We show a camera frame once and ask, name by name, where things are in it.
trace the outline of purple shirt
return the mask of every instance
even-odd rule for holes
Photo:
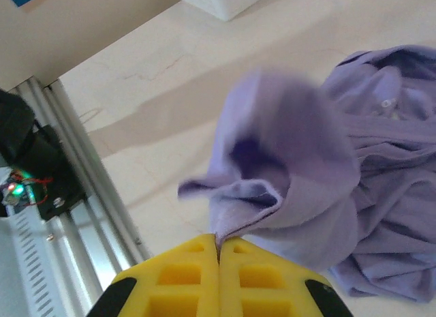
[[[258,70],[229,94],[205,177],[217,245],[331,268],[351,295],[436,291],[436,50],[358,52],[319,88]]]

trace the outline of red wire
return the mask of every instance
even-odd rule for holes
[[[46,177],[45,179],[34,179],[34,178],[26,179],[22,175],[19,174],[19,171],[12,172],[11,176],[13,176],[13,178],[15,178],[17,181],[20,181],[20,182],[32,182],[32,183],[36,183],[36,184],[42,184],[42,186],[44,188],[45,196],[42,198],[42,200],[40,200],[36,203],[29,202],[26,206],[41,205],[47,201],[47,199],[48,199],[47,184],[53,182],[52,177]]]
[[[44,184],[44,193],[45,193],[45,197],[41,201],[38,201],[38,202],[35,202],[35,203],[29,202],[26,205],[26,207],[33,206],[33,205],[37,205],[38,206],[38,205],[41,205],[41,204],[43,204],[44,202],[47,201],[47,199],[48,199],[48,192],[47,192],[47,186],[45,184]]]

